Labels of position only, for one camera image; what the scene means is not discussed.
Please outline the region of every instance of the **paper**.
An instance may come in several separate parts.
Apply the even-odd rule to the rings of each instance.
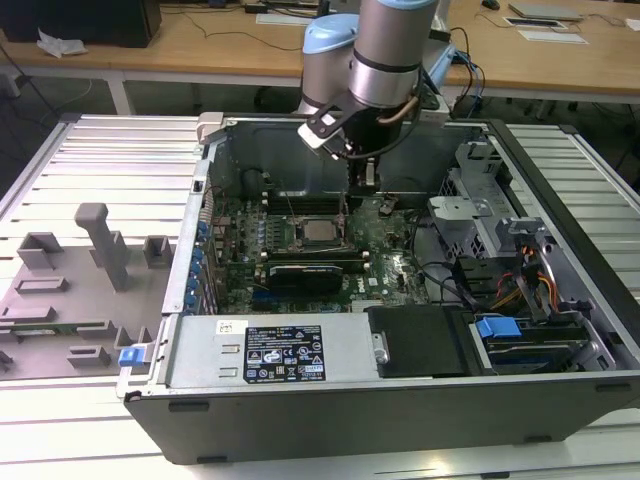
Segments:
[[[518,30],[527,40],[532,42],[553,42],[553,43],[579,43],[586,44],[587,42],[580,35],[575,33],[555,33],[555,32],[530,32],[524,30]]]
[[[634,32],[637,32],[638,30],[640,30],[640,20],[634,20],[633,18],[627,18],[625,20],[625,22],[627,22],[627,25],[629,26],[629,28],[631,30],[633,30]]]
[[[38,47],[54,57],[62,58],[62,55],[79,55],[88,52],[84,48],[82,40],[61,40],[43,33],[40,29],[38,29],[38,33],[40,34],[40,40],[37,42]]]
[[[278,13],[259,13],[256,15],[256,23],[269,25],[309,25],[312,17],[301,18]]]

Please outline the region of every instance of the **laptop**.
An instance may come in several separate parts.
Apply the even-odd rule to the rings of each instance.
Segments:
[[[509,8],[524,18],[542,18],[545,20],[566,20],[579,22],[583,17],[566,7],[554,5],[535,5],[531,3],[510,3]]]

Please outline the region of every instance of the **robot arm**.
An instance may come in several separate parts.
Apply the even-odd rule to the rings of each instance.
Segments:
[[[363,0],[359,19],[331,15],[307,28],[300,111],[313,114],[299,134],[312,149],[349,162],[352,189],[378,190],[380,155],[407,136],[404,118],[419,119],[437,7],[437,0]]]

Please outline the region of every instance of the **white paper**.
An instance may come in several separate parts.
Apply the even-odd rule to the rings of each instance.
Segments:
[[[627,25],[629,26],[629,28],[631,30],[633,30],[634,32],[637,32],[640,30],[640,20],[634,20],[633,18],[627,18],[625,20],[625,22],[627,22]]]
[[[248,326],[248,320],[218,320],[216,335],[244,335]]]
[[[527,40],[532,42],[553,42],[553,43],[579,43],[588,45],[584,38],[575,33],[555,33],[555,32],[531,32],[518,30]]]
[[[40,40],[38,40],[36,44],[54,57],[62,58],[62,55],[79,55],[88,52],[88,50],[84,48],[82,40],[62,40],[60,38],[54,38],[43,33],[40,29],[38,29],[38,33],[40,34]]]
[[[302,18],[279,13],[259,13],[256,15],[256,23],[268,25],[309,25],[312,17]]]

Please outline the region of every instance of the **computer mouse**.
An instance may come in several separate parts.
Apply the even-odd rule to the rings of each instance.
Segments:
[[[498,0],[482,0],[482,6],[490,8],[491,10],[500,10]]]

